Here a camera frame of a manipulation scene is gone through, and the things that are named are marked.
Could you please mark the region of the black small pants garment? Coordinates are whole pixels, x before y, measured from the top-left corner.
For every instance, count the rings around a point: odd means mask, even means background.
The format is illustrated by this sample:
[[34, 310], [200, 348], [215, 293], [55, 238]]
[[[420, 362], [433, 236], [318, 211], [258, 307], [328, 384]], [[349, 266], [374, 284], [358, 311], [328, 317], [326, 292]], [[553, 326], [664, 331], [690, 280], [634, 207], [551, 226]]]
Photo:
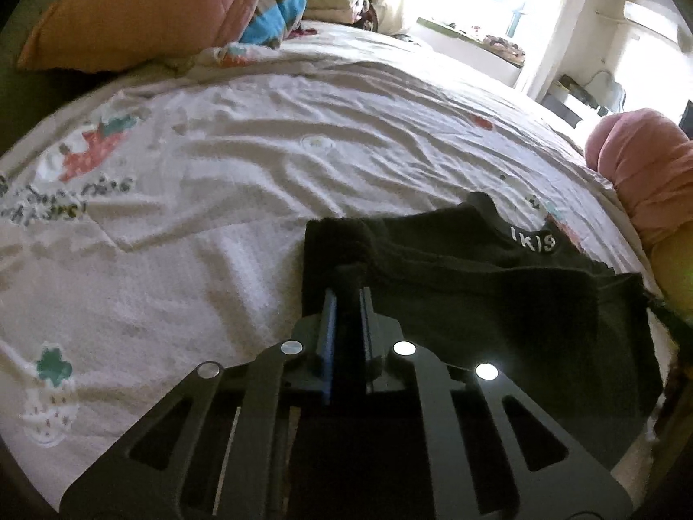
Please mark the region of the black small pants garment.
[[425, 214], [311, 221], [302, 309], [318, 315], [333, 293], [336, 329], [329, 400], [300, 421], [294, 519], [359, 519], [361, 288], [445, 365], [503, 372], [612, 477], [663, 389], [641, 276], [592, 260], [556, 223], [517, 228], [483, 192]]

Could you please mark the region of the white strawberry print bedsheet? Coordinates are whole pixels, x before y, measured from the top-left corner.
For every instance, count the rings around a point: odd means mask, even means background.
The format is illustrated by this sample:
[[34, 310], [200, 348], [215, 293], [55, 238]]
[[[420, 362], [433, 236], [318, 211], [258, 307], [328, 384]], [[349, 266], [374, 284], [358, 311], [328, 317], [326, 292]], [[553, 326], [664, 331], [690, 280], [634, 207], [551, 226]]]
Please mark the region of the white strawberry print bedsheet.
[[651, 276], [567, 128], [445, 55], [317, 23], [210, 49], [59, 109], [1, 161], [1, 437], [51, 507], [201, 361], [240, 364], [300, 313], [313, 218], [486, 192]]

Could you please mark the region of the rolled pink duvet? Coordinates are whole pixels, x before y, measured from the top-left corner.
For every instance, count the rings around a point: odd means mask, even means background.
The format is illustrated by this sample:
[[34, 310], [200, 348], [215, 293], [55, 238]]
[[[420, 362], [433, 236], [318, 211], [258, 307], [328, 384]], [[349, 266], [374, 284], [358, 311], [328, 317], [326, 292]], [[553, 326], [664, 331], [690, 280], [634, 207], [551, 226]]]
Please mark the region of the rolled pink duvet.
[[692, 140], [653, 109], [603, 117], [585, 144], [585, 161], [612, 183], [642, 248], [692, 220]]

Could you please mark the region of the green window sill clutter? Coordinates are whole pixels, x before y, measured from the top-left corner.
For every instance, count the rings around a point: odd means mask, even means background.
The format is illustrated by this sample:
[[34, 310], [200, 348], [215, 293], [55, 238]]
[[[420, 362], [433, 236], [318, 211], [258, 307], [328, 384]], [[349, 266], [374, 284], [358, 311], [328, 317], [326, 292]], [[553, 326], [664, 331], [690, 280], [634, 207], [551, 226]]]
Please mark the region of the green window sill clutter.
[[484, 51], [498, 56], [498, 58], [511, 63], [511, 65], [517, 68], [523, 68], [525, 65], [525, 52], [515, 42], [505, 39], [503, 36], [493, 36], [488, 34], [468, 35], [464, 31], [458, 31], [458, 29], [452, 28], [449, 25], [436, 23], [436, 21], [425, 18], [418, 18], [417, 23], [418, 25], [429, 28], [431, 31], [438, 34], [450, 36], [452, 39], [472, 43], [472, 45], [483, 48]]

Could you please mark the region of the blue striped blanket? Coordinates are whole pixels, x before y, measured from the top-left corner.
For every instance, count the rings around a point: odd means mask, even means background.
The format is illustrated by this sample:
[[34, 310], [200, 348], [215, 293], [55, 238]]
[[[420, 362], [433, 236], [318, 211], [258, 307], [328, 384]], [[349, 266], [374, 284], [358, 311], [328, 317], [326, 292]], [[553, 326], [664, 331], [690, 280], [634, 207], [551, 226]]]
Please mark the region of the blue striped blanket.
[[279, 48], [300, 26], [307, 0], [259, 0], [240, 43]]

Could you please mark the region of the pink pillow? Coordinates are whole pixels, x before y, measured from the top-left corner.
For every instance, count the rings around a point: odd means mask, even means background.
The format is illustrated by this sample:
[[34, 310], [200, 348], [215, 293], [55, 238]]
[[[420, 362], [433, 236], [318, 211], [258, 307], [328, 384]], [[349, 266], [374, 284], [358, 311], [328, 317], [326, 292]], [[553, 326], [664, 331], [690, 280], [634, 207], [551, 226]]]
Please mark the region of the pink pillow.
[[241, 39], [259, 0], [56, 0], [16, 65], [22, 71], [123, 72]]

